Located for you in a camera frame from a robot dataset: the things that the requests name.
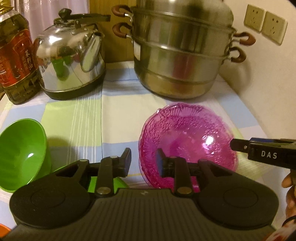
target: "sheer white curtain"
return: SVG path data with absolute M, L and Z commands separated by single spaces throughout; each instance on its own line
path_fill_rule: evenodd
M 62 8 L 70 8 L 72 14 L 89 13 L 89 0 L 11 0 L 11 4 L 29 21 L 33 41 L 53 25 Z

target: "ribbed black surface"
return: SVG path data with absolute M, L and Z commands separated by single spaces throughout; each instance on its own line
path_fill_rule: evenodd
M 190 199 L 163 189 L 120 189 L 111 198 L 98 199 L 77 222 L 54 230 L 19 225 L 3 241 L 262 241 L 273 232 L 232 230 L 205 218 Z

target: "checkered tablecloth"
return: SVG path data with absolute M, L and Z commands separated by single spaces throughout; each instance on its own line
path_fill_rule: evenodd
M 266 137 L 248 108 L 220 76 L 208 93 L 189 102 L 212 109 L 237 138 Z M 52 170 L 79 159 L 100 162 L 103 157 L 121 155 L 129 147 L 132 163 L 124 181 L 131 188 L 145 188 L 147 184 L 139 170 L 139 136 L 146 119 L 171 103 L 140 84 L 133 62 L 109 64 L 103 84 L 77 99 L 56 101 L 40 92 L 22 105 L 8 102 L 0 115 L 0 132 L 22 118 L 39 121 L 48 138 Z M 278 195 L 285 195 L 280 188 L 283 174 L 275 178 L 276 167 L 249 161 L 244 154 L 239 154 L 237 172 L 270 186 Z M 8 203 L 9 197 L 0 192 L 0 223 L 1 213 L 7 212 L 1 202 Z M 283 220 L 284 208 L 281 202 L 276 218 L 279 223 Z

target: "wall socket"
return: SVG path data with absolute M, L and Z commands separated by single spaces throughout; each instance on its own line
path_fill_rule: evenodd
M 287 26 L 288 22 L 285 19 L 273 13 L 266 12 L 262 34 L 281 45 L 284 40 Z
M 244 18 L 244 25 L 260 32 L 263 25 L 264 17 L 264 9 L 248 4 L 246 16 Z

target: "green bowl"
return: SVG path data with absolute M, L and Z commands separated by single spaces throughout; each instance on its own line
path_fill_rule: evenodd
M 94 193 L 95 187 L 96 187 L 96 179 L 97 177 L 91 177 L 91 182 L 89 184 L 89 189 L 87 190 L 90 193 Z M 114 184 L 114 193 L 117 192 L 118 188 L 129 188 L 129 186 L 120 178 L 120 177 L 116 177 L 113 179 L 113 184 Z
M 0 188 L 13 193 L 31 181 L 48 175 L 50 152 L 43 126 L 21 119 L 0 135 Z

